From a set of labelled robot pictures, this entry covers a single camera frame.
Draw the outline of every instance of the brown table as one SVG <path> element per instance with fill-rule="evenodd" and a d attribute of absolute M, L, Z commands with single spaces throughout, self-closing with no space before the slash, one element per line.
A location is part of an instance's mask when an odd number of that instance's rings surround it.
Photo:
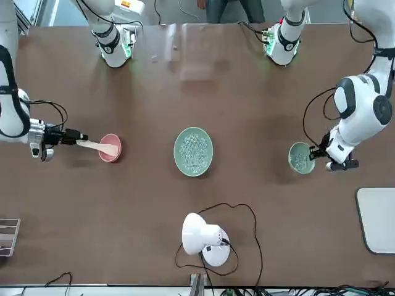
<path fill-rule="evenodd" d="M 58 147 L 51 163 L 39 163 L 27 146 L 0 145 L 1 213 L 22 219 L 0 283 L 44 283 L 71 271 L 74 283 L 184 285 L 197 272 L 174 263 L 184 217 L 244 202 L 257 214 L 261 285 L 395 286 L 395 257 L 366 249 L 354 197 L 361 186 L 395 186 L 395 125 L 357 148 L 358 170 L 328 173 L 322 159 L 314 173 L 297 176 L 287 163 L 292 143 L 306 141 L 308 101 L 361 73 L 371 47 L 353 43 L 344 25 L 311 25 L 299 56 L 277 67 L 238 25 L 177 26 L 174 39 L 171 27 L 144 30 L 134 61 L 121 69 L 100 59 L 87 28 L 34 28 L 21 39 L 19 86 L 31 99 L 63 104 L 67 126 L 92 140 L 117 133 L 124 153 L 108 164 L 91 150 Z M 307 116 L 317 141 L 332 124 L 323 100 Z M 56 115 L 50 107 L 32 111 L 52 122 Z M 173 161 L 175 138 L 188 126 L 214 142 L 201 178 L 183 176 Z M 212 276 L 214 284 L 253 285 L 259 253 L 251 214 L 224 207 L 204 216 L 228 232 L 240 257 L 238 271 Z M 199 258 L 182 252 L 179 262 Z"/>

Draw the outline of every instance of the white robotic arm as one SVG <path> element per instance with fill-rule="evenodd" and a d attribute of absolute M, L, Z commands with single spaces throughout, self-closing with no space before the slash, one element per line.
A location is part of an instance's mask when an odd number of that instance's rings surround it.
<path fill-rule="evenodd" d="M 305 8 L 315 2 L 318 1 L 281 0 L 286 14 L 264 34 L 268 42 L 264 51 L 276 64 L 288 65 L 292 61 L 306 22 Z M 384 129 L 393 113 L 389 98 L 394 79 L 395 1 L 355 0 L 354 8 L 358 20 L 375 36 L 374 61 L 367 73 L 345 77 L 336 85 L 334 100 L 340 121 L 324 135 L 318 147 L 310 148 L 311 159 L 331 160 L 327 170 L 358 167 L 351 152 Z"/>
<path fill-rule="evenodd" d="M 18 50 L 18 25 L 13 0 L 0 1 L 0 141 L 29 144 L 34 158 L 52 159 L 54 151 L 46 145 L 75 144 L 87 139 L 80 132 L 30 118 L 30 100 L 15 79 Z"/>
<path fill-rule="evenodd" d="M 0 141 L 27 142 L 30 114 L 20 100 L 14 65 L 18 50 L 18 26 L 13 1 L 0 2 Z"/>
<path fill-rule="evenodd" d="M 117 27 L 111 14 L 114 0 L 71 0 L 81 11 L 98 40 L 102 57 L 112 68 L 121 67 L 131 57 L 134 40 L 130 30 Z"/>

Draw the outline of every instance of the black cable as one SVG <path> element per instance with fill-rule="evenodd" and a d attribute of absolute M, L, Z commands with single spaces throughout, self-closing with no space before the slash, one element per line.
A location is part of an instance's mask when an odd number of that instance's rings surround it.
<path fill-rule="evenodd" d="M 205 267 L 203 267 L 203 266 L 198 266 L 198 265 L 193 265 L 193 264 L 178 265 L 178 263 L 177 263 L 177 255 L 178 255 L 179 251 L 181 250 L 181 247 L 182 247 L 182 246 L 183 246 L 183 244 L 180 244 L 180 246 L 178 247 L 178 250 L 177 250 L 177 252 L 176 252 L 176 254 L 175 254 L 175 265 L 176 265 L 178 268 L 184 268 L 184 267 L 202 268 L 202 269 L 204 269 L 204 270 L 209 270 L 209 271 L 211 271 L 212 273 L 215 273 L 215 274 L 218 275 L 218 276 L 228 276 L 228 275 L 234 273 L 234 272 L 236 271 L 237 267 L 239 266 L 239 256 L 237 255 L 236 251 L 234 250 L 234 248 L 232 247 L 231 244 L 229 244 L 229 246 L 230 246 L 230 248 L 232 249 L 232 251 L 235 253 L 237 262 L 236 262 L 236 266 L 232 269 L 232 271 L 230 271 L 230 272 L 228 272 L 228 273 L 218 273 L 218 272 L 216 272 L 215 270 L 212 270 L 212 269 L 209 268 L 209 267 L 206 267 L 206 268 L 205 268 Z"/>
<path fill-rule="evenodd" d="M 24 101 L 26 104 L 30 104 L 30 105 L 41 105 L 41 104 L 48 104 L 52 107 L 54 107 L 57 112 L 60 114 L 60 117 L 62 119 L 61 123 L 54 125 L 53 128 L 57 128 L 60 126 L 61 129 L 64 128 L 64 124 L 67 122 L 67 120 L 69 119 L 69 114 L 67 113 L 67 110 L 65 109 L 65 107 L 63 107 L 62 105 L 55 103 L 55 102 L 51 102 L 51 101 L 44 101 L 44 100 L 38 100 L 38 101 Z"/>
<path fill-rule="evenodd" d="M 354 9 L 354 0 L 352 0 L 352 4 L 351 4 L 351 7 L 350 7 L 350 8 L 351 8 L 351 10 Z M 354 36 L 354 34 L 353 34 L 353 32 L 352 32 L 352 24 L 353 24 L 353 23 L 354 23 L 354 22 L 350 21 L 350 25 L 349 25 L 350 35 L 351 35 L 352 40 L 354 40 L 354 41 L 357 42 L 357 43 L 369 43 L 369 42 L 374 41 L 374 39 L 358 40 L 357 38 L 355 38 L 355 36 Z"/>
<path fill-rule="evenodd" d="M 258 238 L 257 238 L 257 235 L 256 235 L 257 217 L 256 217 L 254 211 L 252 210 L 252 208 L 251 208 L 249 205 L 245 204 L 245 203 L 239 203 L 239 204 L 237 204 L 237 205 L 232 206 L 232 205 L 230 205 L 230 204 L 228 204 L 228 203 L 226 203 L 226 202 L 217 203 L 216 205 L 213 205 L 213 206 L 211 206 L 211 207 L 205 208 L 205 209 L 201 210 L 200 212 L 198 212 L 198 214 L 204 213 L 204 212 L 206 212 L 206 211 L 208 211 L 208 210 L 211 210 L 211 209 L 213 209 L 213 208 L 215 208 L 215 207 L 219 207 L 219 206 L 221 206 L 221 205 L 226 205 L 226 206 L 228 206 L 228 207 L 230 207 L 230 208 L 236 208 L 236 207 L 241 207 L 241 206 L 247 207 L 247 208 L 251 211 L 251 213 L 252 213 L 252 215 L 253 215 L 253 217 L 254 217 L 254 238 L 255 238 L 255 241 L 256 241 L 256 243 L 257 243 L 257 246 L 258 246 L 258 249 L 259 249 L 259 254 L 260 254 L 260 271 L 259 271 L 259 275 L 258 275 L 256 284 L 255 284 L 255 288 L 254 288 L 254 290 L 256 290 L 256 288 L 257 288 L 257 286 L 258 286 L 258 284 L 259 284 L 260 278 L 261 278 L 261 276 L 262 276 L 263 268 L 264 268 L 262 249 L 261 249 L 261 247 L 260 247 L 260 244 L 259 244 L 259 241 L 258 241 Z M 234 273 L 234 272 L 237 270 L 237 267 L 239 266 L 239 256 L 238 256 L 238 254 L 236 253 L 236 251 L 235 251 L 235 249 L 233 248 L 233 246 L 232 246 L 231 244 L 229 244 L 229 246 L 230 246 L 230 248 L 232 249 L 232 251 L 235 253 L 236 259 L 237 259 L 236 266 L 232 269 L 232 271 L 230 271 L 230 272 L 228 272 L 228 273 L 223 273 L 223 274 L 222 274 L 222 273 L 218 273 L 218 272 L 216 272 L 216 271 L 214 271 L 214 270 L 212 270 L 211 268 L 208 268 L 208 267 L 206 267 L 206 270 L 209 270 L 209 271 L 211 271 L 212 273 L 214 273 L 214 274 L 216 274 L 216 275 L 218 275 L 218 276 L 228 276 L 228 275 Z M 176 264 L 176 266 L 177 266 L 178 268 L 195 267 L 195 268 L 203 268 L 203 269 L 204 269 L 203 266 L 192 265 L 192 264 L 179 265 L 179 264 L 177 263 L 177 255 L 178 255 L 178 253 L 180 252 L 181 247 L 182 247 L 182 244 L 180 244 L 180 246 L 178 247 L 178 250 L 177 250 L 177 252 L 176 252 L 176 254 L 175 254 L 175 264 Z"/>
<path fill-rule="evenodd" d="M 352 40 L 354 40 L 354 41 L 357 42 L 357 43 L 369 43 L 369 42 L 373 42 L 373 41 L 374 41 L 373 39 L 358 40 L 358 39 L 354 36 L 354 34 L 353 34 L 353 32 L 352 32 L 352 24 L 353 24 L 353 23 L 350 23 L 350 26 L 349 26 L 350 35 L 351 35 Z"/>
<path fill-rule="evenodd" d="M 78 7 L 80 8 L 82 14 L 84 15 L 84 18 L 86 19 L 86 21 L 88 21 L 88 18 L 86 17 L 86 14 L 85 14 L 84 10 L 82 9 L 81 4 L 78 2 L 78 0 L 76 0 L 76 2 L 77 2 Z"/>
<path fill-rule="evenodd" d="M 257 34 L 260 34 L 260 35 L 263 35 L 263 31 L 265 31 L 265 30 L 267 30 L 267 29 L 263 29 L 263 30 L 256 30 L 256 29 L 254 29 L 252 26 L 250 26 L 248 23 L 246 23 L 246 22 L 237 22 L 237 24 L 239 24 L 239 25 L 244 25 L 248 30 L 251 30 L 251 31 L 253 31 L 254 33 L 257 33 Z"/>
<path fill-rule="evenodd" d="M 67 291 L 68 291 L 69 288 L 71 287 L 72 281 L 73 281 L 73 276 L 72 276 L 72 273 L 71 273 L 70 271 L 68 271 L 68 272 L 66 272 L 66 273 L 62 273 L 62 274 L 61 274 L 60 276 L 58 276 L 57 278 L 55 278 L 55 279 L 53 279 L 53 280 L 47 282 L 47 283 L 44 285 L 44 287 L 45 287 L 45 288 L 49 287 L 51 284 L 53 284 L 54 282 L 57 282 L 58 280 L 60 280 L 62 277 L 66 276 L 66 275 L 68 275 L 68 276 L 70 277 L 69 284 L 67 285 L 66 291 L 64 292 L 64 295 L 66 296 L 66 295 L 67 295 Z"/>
<path fill-rule="evenodd" d="M 377 42 L 377 38 L 376 36 L 372 33 L 372 31 L 370 31 L 367 27 L 361 25 L 359 22 L 357 22 L 356 20 L 354 20 L 351 15 L 348 13 L 348 11 L 346 10 L 346 0 L 343 0 L 343 12 L 346 15 L 346 17 L 352 21 L 353 23 L 355 23 L 358 27 L 360 27 L 361 29 L 365 30 L 373 39 L 374 43 L 375 43 L 375 48 L 378 47 L 378 42 Z M 370 67 L 373 65 L 374 61 L 376 60 L 376 56 L 373 56 L 372 61 L 370 62 L 369 66 L 366 68 L 366 70 L 364 71 L 364 73 L 368 72 L 370 70 Z"/>
<path fill-rule="evenodd" d="M 323 116 L 324 116 L 327 120 L 330 120 L 330 121 L 335 121 L 335 120 L 340 119 L 340 117 L 330 118 L 328 115 L 326 115 L 326 111 L 325 111 L 325 110 L 326 110 L 326 105 L 327 105 L 329 99 L 330 99 L 331 97 L 333 97 L 333 95 L 334 95 L 334 93 L 330 94 L 330 95 L 327 97 L 327 99 L 325 100 L 325 103 L 323 103 L 323 108 L 322 108 Z"/>
<path fill-rule="evenodd" d="M 113 25 L 130 25 L 130 24 L 132 24 L 132 23 L 138 23 L 140 26 L 141 26 L 141 28 L 143 28 L 143 24 L 139 21 L 139 20 L 132 20 L 131 22 L 127 22 L 127 23 L 118 23 L 118 22 L 115 22 L 115 21 L 113 21 L 113 20 L 107 20 L 107 19 L 105 19 L 104 17 L 102 17 L 102 16 L 100 16 L 100 15 L 98 15 L 97 13 L 95 13 L 95 11 L 93 11 L 92 10 L 92 8 L 90 8 L 88 5 L 87 5 L 87 3 L 85 2 L 85 0 L 76 0 L 76 2 L 78 3 L 79 1 L 81 1 L 84 5 L 85 5 L 85 7 L 90 11 L 90 12 L 92 12 L 96 17 L 98 17 L 99 19 L 101 19 L 101 20 L 103 20 L 103 21 L 105 21 L 105 22 L 107 22 L 107 23 L 112 23 Z"/>
<path fill-rule="evenodd" d="M 307 134 L 306 132 L 306 124 L 305 124 L 305 120 L 306 120 L 306 113 L 307 110 L 309 109 L 310 105 L 316 100 L 318 99 L 320 96 L 322 96 L 323 94 L 326 94 L 328 91 L 333 91 L 336 88 L 329 88 L 326 91 L 320 92 L 319 94 L 317 94 L 312 100 L 310 100 L 310 102 L 307 104 L 306 108 L 304 109 L 304 113 L 303 113 L 303 132 L 305 134 L 305 136 L 310 140 L 311 143 L 313 143 L 317 148 L 320 148 L 320 146 L 318 146 L 318 144 Z"/>
<path fill-rule="evenodd" d="M 253 27 L 251 27 L 249 24 L 247 24 L 246 22 L 237 22 L 237 24 L 239 25 L 244 25 L 248 30 L 251 30 L 255 37 L 259 40 L 259 42 L 263 43 L 263 44 L 269 44 L 269 42 L 267 41 L 263 41 L 262 39 L 259 38 L 258 34 L 263 35 L 265 30 L 267 29 L 263 29 L 262 31 L 256 30 Z"/>
<path fill-rule="evenodd" d="M 249 296 L 252 296 L 252 294 L 250 293 L 250 291 L 248 291 L 247 289 L 244 290 L 244 293 L 248 293 Z"/>
<path fill-rule="evenodd" d="M 308 291 L 309 291 L 309 289 L 306 289 L 306 291 L 300 293 L 300 295 L 298 294 L 298 296 L 303 296 L 303 295 L 306 294 Z"/>
<path fill-rule="evenodd" d="M 256 284 L 255 284 L 255 288 L 256 288 L 258 286 L 258 284 L 259 284 L 260 278 L 262 276 L 262 272 L 264 270 L 264 259 L 263 259 L 263 255 L 262 255 L 262 249 L 260 248 L 260 244 L 259 244 L 259 241 L 258 241 L 258 238 L 257 238 L 257 217 L 256 217 L 254 211 L 252 210 L 252 208 L 249 205 L 247 205 L 246 203 L 239 203 L 237 205 L 232 206 L 232 205 L 230 205 L 230 204 L 228 204 L 226 202 L 220 202 L 220 203 L 217 203 L 216 205 L 213 205 L 211 207 L 208 207 L 208 208 L 205 208 L 205 209 L 201 210 L 200 212 L 198 212 L 198 214 L 201 214 L 201 213 L 204 213 L 204 212 L 206 212 L 208 210 L 211 210 L 213 208 L 219 207 L 220 205 L 226 205 L 226 206 L 228 206 L 230 208 L 247 207 L 250 210 L 250 212 L 252 213 L 253 217 L 254 217 L 254 238 L 255 238 L 255 241 L 257 243 L 257 246 L 258 246 L 258 249 L 259 249 L 259 255 L 260 255 L 260 271 L 259 271 L 259 275 L 258 275 Z"/>
<path fill-rule="evenodd" d="M 154 10 L 155 10 L 157 16 L 159 17 L 158 25 L 160 25 L 162 17 L 160 16 L 160 13 L 156 9 L 156 0 L 154 0 Z"/>
<path fill-rule="evenodd" d="M 211 286 L 211 290 L 212 290 L 212 296 L 215 296 L 215 295 L 214 295 L 214 288 L 212 287 L 212 281 L 211 281 L 211 278 L 210 278 L 210 275 L 209 275 L 209 271 L 207 270 L 206 264 L 204 263 L 204 257 L 203 257 L 202 252 L 200 252 L 199 255 L 200 255 L 200 258 L 201 258 L 201 260 L 202 260 L 203 268 L 204 268 L 204 270 L 206 271 L 207 279 L 208 279 L 209 282 L 210 282 L 210 286 Z"/>

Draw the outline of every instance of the white lamp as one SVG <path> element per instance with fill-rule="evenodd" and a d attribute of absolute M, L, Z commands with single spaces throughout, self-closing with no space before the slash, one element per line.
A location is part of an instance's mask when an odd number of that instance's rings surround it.
<path fill-rule="evenodd" d="M 223 265 L 229 257 L 230 246 L 226 232 L 218 225 L 207 224 L 196 213 L 186 216 L 183 223 L 182 242 L 188 255 L 203 252 L 205 261 L 211 266 Z"/>

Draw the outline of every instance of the green bowl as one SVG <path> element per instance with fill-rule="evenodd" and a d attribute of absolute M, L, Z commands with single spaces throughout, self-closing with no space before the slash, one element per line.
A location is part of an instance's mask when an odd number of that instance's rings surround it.
<path fill-rule="evenodd" d="M 288 153 L 288 163 L 299 174 L 309 174 L 315 166 L 315 160 L 310 160 L 310 146 L 303 142 L 296 142 Z"/>
<path fill-rule="evenodd" d="M 200 161 L 186 158 L 185 153 L 187 141 L 196 140 L 205 150 Z M 174 161 L 178 169 L 188 177 L 197 177 L 202 175 L 210 167 L 214 149 L 210 136 L 201 128 L 187 128 L 184 129 L 177 137 L 174 143 Z"/>

